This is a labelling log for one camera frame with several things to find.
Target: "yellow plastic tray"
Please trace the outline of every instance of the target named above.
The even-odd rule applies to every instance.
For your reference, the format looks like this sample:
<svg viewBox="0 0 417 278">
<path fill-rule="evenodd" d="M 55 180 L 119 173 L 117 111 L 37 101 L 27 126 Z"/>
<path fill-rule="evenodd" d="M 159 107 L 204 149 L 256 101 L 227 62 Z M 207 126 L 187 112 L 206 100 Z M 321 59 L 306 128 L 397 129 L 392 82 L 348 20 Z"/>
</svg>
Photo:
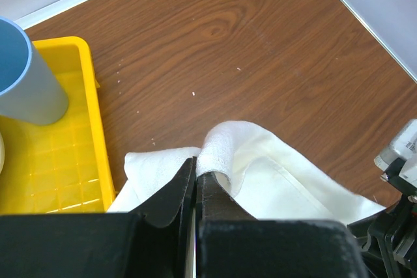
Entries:
<svg viewBox="0 0 417 278">
<path fill-rule="evenodd" d="M 103 212 L 115 195 L 90 49 L 78 37 L 33 44 L 70 105 L 49 126 L 0 117 L 5 144 L 0 214 Z"/>
</svg>

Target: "blue cup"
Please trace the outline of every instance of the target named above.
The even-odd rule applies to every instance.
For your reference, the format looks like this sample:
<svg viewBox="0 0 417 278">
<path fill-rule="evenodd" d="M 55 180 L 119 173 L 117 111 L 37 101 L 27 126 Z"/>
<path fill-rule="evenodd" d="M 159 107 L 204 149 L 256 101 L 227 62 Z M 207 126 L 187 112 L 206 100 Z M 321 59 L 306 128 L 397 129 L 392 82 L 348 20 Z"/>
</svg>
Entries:
<svg viewBox="0 0 417 278">
<path fill-rule="evenodd" d="M 0 115 L 47 125 L 68 109 L 68 97 L 26 33 L 0 17 Z"/>
</svg>

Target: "white towel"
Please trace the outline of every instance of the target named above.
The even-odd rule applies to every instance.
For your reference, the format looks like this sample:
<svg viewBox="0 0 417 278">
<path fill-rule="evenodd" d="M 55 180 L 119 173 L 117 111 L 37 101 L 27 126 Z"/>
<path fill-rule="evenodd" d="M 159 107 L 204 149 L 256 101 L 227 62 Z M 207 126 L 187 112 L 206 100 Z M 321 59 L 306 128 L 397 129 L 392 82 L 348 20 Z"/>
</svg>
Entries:
<svg viewBox="0 0 417 278">
<path fill-rule="evenodd" d="M 109 212 L 140 205 L 192 156 L 197 156 L 197 176 L 222 173 L 223 188 L 257 219 L 334 219 L 348 224 L 384 209 L 337 184 L 266 129 L 229 121 L 209 131 L 202 149 L 128 153 L 128 180 Z"/>
</svg>

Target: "white cloth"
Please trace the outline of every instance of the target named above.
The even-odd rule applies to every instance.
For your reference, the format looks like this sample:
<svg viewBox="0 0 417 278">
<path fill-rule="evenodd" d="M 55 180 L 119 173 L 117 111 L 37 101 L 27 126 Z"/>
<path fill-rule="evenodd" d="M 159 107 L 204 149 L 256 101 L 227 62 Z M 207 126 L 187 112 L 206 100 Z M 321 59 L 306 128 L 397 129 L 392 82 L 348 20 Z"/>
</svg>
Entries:
<svg viewBox="0 0 417 278">
<path fill-rule="evenodd" d="M 229 121 L 209 131 L 202 149 L 128 153 L 128 180 L 108 211 L 127 212 L 140 205 L 192 156 L 197 156 L 197 176 L 223 174 L 223 188 L 257 219 L 334 219 L 348 224 L 384 209 L 337 184 L 266 129 Z"/>
</svg>

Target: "wooden table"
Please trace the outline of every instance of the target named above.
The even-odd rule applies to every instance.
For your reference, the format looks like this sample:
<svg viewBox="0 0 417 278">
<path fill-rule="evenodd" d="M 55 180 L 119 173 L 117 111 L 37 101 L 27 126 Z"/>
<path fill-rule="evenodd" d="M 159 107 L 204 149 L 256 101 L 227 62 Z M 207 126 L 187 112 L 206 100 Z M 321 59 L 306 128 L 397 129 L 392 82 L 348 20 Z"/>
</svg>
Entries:
<svg viewBox="0 0 417 278">
<path fill-rule="evenodd" d="M 417 88 L 339 0 L 90 0 L 29 35 L 89 43 L 116 189 L 127 152 L 249 120 L 351 190 L 397 198 L 373 158 L 416 116 Z"/>
</svg>

